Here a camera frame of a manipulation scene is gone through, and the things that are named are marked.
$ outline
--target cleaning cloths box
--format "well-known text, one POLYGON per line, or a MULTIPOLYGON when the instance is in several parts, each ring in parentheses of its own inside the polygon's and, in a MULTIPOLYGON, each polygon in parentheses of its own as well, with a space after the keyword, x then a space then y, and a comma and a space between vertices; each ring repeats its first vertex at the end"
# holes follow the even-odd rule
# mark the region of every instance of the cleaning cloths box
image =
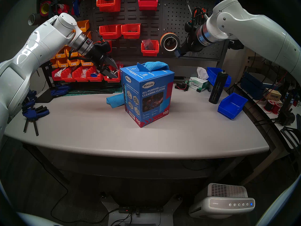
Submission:
POLYGON ((140 127, 168 115, 174 72, 149 71, 139 63, 120 70, 125 110, 140 127))

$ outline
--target air purifier vent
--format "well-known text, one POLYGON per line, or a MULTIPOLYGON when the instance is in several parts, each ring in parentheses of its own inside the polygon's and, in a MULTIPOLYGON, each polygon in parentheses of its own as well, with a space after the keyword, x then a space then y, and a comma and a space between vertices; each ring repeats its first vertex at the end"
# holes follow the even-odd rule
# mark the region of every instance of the air purifier vent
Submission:
POLYGON ((244 188, 242 186, 212 184, 211 195, 216 197, 236 197, 245 198, 244 188))

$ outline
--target blue storage bin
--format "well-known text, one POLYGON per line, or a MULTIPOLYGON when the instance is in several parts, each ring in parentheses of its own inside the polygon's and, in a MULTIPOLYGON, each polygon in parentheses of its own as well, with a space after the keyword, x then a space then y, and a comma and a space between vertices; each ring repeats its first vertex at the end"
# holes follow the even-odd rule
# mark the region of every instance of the blue storage bin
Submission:
POLYGON ((234 119, 241 112, 247 101, 246 98, 232 93, 221 101, 217 111, 230 119, 234 119))
MULTIPOLYGON (((209 78, 207 79, 213 86, 215 84, 215 80, 217 77, 217 74, 219 72, 223 71, 221 68, 214 68, 214 67, 207 67, 207 74, 209 76, 209 78)), ((231 76, 228 75, 227 81, 225 83, 224 87, 228 87, 231 84, 231 76)))

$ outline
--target gray tabletop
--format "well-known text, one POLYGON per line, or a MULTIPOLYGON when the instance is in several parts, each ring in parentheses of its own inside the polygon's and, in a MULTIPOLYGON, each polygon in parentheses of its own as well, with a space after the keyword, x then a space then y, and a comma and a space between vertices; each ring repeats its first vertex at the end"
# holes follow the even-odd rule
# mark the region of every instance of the gray tabletop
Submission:
MULTIPOLYGON (((106 104, 111 95, 66 96, 53 99, 50 114, 23 132, 25 117, 19 112, 5 135, 22 142, 68 152, 147 159, 209 159, 265 152, 268 144, 242 111, 230 120, 217 112, 207 90, 198 93, 173 89, 169 114, 143 128, 124 106, 106 104)), ((227 96, 222 93, 219 101, 227 96)))

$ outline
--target red wire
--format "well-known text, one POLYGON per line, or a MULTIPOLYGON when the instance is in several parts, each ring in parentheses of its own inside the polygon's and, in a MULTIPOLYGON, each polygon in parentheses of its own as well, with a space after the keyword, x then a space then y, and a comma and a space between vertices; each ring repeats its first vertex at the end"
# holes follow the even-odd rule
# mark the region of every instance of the red wire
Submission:
MULTIPOLYGON (((273 90, 276 88, 276 86, 281 82, 281 80, 286 76, 286 74, 287 74, 287 71, 286 71, 285 75, 283 75, 283 77, 280 79, 280 81, 274 86, 274 88, 273 88, 271 91, 273 91, 273 90)), ((255 106, 255 105, 256 105, 259 101, 261 101, 262 99, 264 99, 264 97, 262 97, 260 100, 258 100, 258 101, 257 101, 255 104, 253 104, 251 107, 255 106)))
POLYGON ((181 89, 181 88, 179 88, 179 87, 177 86, 177 88, 180 89, 180 90, 185 90, 186 87, 187 87, 187 83, 185 83, 185 88, 184 88, 184 89, 181 89))

